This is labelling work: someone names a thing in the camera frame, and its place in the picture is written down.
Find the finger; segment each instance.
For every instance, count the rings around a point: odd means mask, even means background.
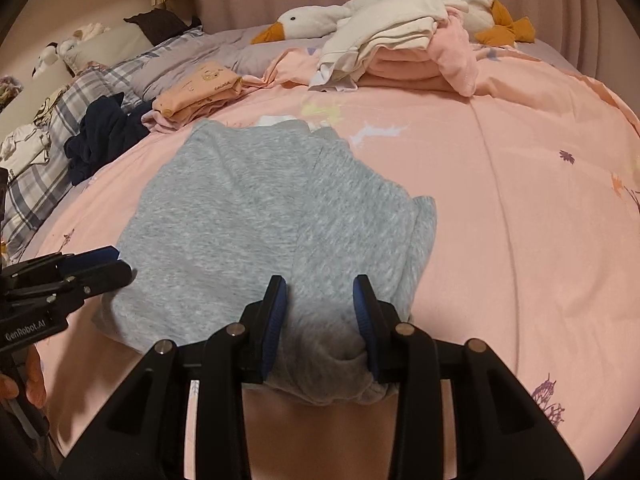
[[[42,376],[40,355],[35,346],[29,347],[25,368],[28,378],[26,384],[27,399],[36,408],[42,409],[47,401],[47,391],[44,385],[44,377]]]
[[[27,372],[28,380],[33,383],[44,383],[42,365],[40,364],[40,354],[38,354],[38,350],[34,345],[29,347],[24,367]]]
[[[0,374],[0,399],[15,399],[18,393],[18,385],[6,375]]]

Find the gray fabric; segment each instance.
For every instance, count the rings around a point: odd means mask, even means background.
[[[303,121],[197,124],[120,237],[137,277],[103,301],[98,328],[140,351],[165,337],[200,341],[281,274],[289,310],[267,384],[315,404],[382,398],[387,387],[366,369],[353,279],[368,274],[408,319],[436,211],[330,137]]]
[[[131,81],[136,94],[149,101],[196,69],[215,60],[239,75],[262,77],[270,63],[288,48],[319,48],[326,38],[250,44],[268,25],[224,30],[193,38],[171,53],[150,60]]]

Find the pink bedsheet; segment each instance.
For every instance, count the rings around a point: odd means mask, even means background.
[[[438,233],[416,325],[459,343],[484,338],[592,473],[640,404],[636,117],[601,84],[505,49],[478,53],[471,98],[308,92],[299,84],[313,72],[307,57],[286,53],[270,88],[213,117],[230,126],[265,114],[327,121],[375,171],[433,196]],[[151,134],[98,172],[40,254],[116,244],[146,183],[188,133]],[[95,305],[39,345],[64,452],[137,359],[92,327]],[[395,399],[315,408],[247,392],[244,403],[254,478],[386,478]]]

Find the pink folded clothing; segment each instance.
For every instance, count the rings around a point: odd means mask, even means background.
[[[358,81],[359,86],[455,91],[470,97],[476,90],[478,66],[459,10],[447,7],[424,48],[379,48]]]
[[[154,110],[175,123],[186,124],[222,108],[242,91],[238,74],[216,61],[207,61],[196,71],[162,92]]]
[[[166,118],[158,110],[151,110],[141,117],[141,122],[151,133],[172,134],[196,119],[209,117],[213,112],[219,110],[220,107],[219,101],[208,103],[194,110],[191,115],[185,116],[184,118],[177,115]]]

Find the folded clothes pile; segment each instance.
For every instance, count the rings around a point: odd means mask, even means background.
[[[239,97],[241,91],[238,74],[217,61],[208,61],[161,93],[154,100],[153,109],[142,116],[142,123],[151,132],[173,133],[191,121],[211,115]]]
[[[465,10],[463,0],[382,0],[364,7],[324,44],[309,86],[421,88],[444,78],[448,86],[439,89],[471,96],[478,68],[463,27]]]
[[[69,137],[64,145],[69,159],[69,178],[77,186],[116,160],[148,135],[141,117],[151,109],[142,102],[130,114],[122,109],[124,94],[101,96],[86,109],[80,122],[80,132]]]
[[[9,182],[32,164],[46,164],[49,161],[51,114],[68,88],[69,85],[65,84],[52,92],[40,105],[33,121],[18,126],[2,141],[0,165],[9,172]]]

